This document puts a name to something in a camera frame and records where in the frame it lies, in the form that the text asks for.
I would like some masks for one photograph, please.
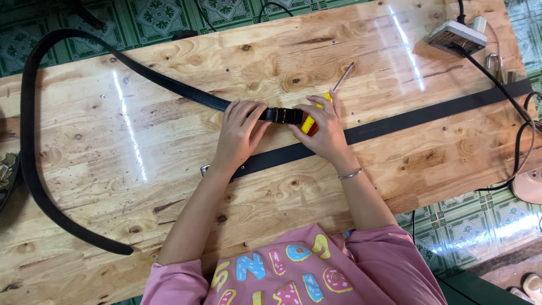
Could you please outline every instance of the slipper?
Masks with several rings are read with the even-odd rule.
[[[510,288],[509,291],[510,291],[510,293],[512,293],[513,295],[515,295],[515,296],[517,296],[517,297],[520,297],[522,300],[527,301],[527,302],[529,302],[529,303],[531,303],[531,304],[536,305],[535,301],[534,301],[532,298],[528,297],[526,294],[523,293],[523,291],[519,290],[518,288],[512,287],[512,288]]]
[[[530,274],[523,281],[523,291],[534,300],[537,305],[542,305],[542,278],[536,274]]]

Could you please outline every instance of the hand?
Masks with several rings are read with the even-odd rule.
[[[271,122],[263,122],[252,136],[252,130],[267,104],[236,100],[224,112],[222,130],[218,138],[216,155],[210,168],[233,175],[258,146]]]
[[[330,90],[330,96],[333,103],[319,96],[307,96],[307,99],[313,104],[320,104],[321,109],[316,106],[297,105],[296,109],[307,112],[318,124],[319,131],[311,136],[305,135],[297,126],[289,125],[293,135],[306,147],[310,148],[316,154],[327,159],[337,172],[349,172],[352,169],[359,169],[359,162],[354,153],[348,148],[344,137],[343,127],[340,123],[341,103],[335,92]]]

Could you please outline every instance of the wooden table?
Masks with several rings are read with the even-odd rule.
[[[505,69],[524,77],[502,0],[465,6],[468,17],[489,20]],[[344,128],[351,128],[492,87],[467,60],[424,42],[457,13],[454,0],[382,0],[126,54],[222,98],[282,107],[323,94],[354,61],[339,91]],[[496,51],[486,32],[489,43],[476,54],[479,61]],[[0,303],[96,305],[140,295],[166,234],[201,179],[199,168],[213,158],[222,113],[166,91],[111,55],[46,68],[38,79],[38,167],[50,195],[79,224],[136,250],[114,255],[74,238],[20,188],[2,213]],[[20,75],[0,79],[2,152],[19,151],[20,81]],[[353,149],[398,214],[507,177],[520,123],[503,101]],[[529,141],[526,135],[524,151]],[[274,124],[257,152],[292,143],[287,127]],[[541,143],[525,170],[541,163]],[[204,272],[212,272],[218,258],[308,224],[318,222],[328,233],[353,227],[336,173],[318,156],[237,179],[220,215],[227,221],[213,223]]]

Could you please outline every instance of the sleeve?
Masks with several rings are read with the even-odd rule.
[[[208,291],[201,260],[166,266],[154,263],[141,305],[202,304]]]
[[[346,243],[356,265],[396,303],[407,297],[408,304],[446,304],[412,237],[399,226],[354,231]]]

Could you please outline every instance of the yellow screwdriver handle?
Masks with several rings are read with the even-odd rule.
[[[326,92],[326,94],[324,94],[324,98],[327,99],[328,101],[330,102],[333,102],[333,99],[331,98],[330,96],[330,93],[329,92]],[[320,108],[324,108],[322,105],[320,104],[316,104],[316,106],[320,107]],[[304,134],[307,134],[308,131],[311,129],[312,125],[314,124],[314,119],[311,117],[311,116],[308,116],[307,119],[305,120],[305,122],[303,122],[303,125],[301,126],[301,131],[304,133]]]

